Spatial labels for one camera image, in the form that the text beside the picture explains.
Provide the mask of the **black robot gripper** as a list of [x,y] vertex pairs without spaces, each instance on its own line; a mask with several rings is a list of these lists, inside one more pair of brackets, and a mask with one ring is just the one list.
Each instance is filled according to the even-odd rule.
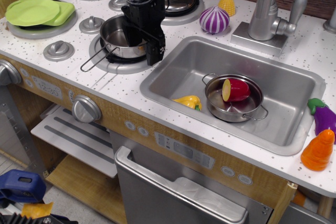
[[127,0],[123,12],[129,19],[124,22],[124,35],[129,47],[146,44],[146,60],[153,66],[163,59],[165,36],[161,22],[165,17],[165,0]]

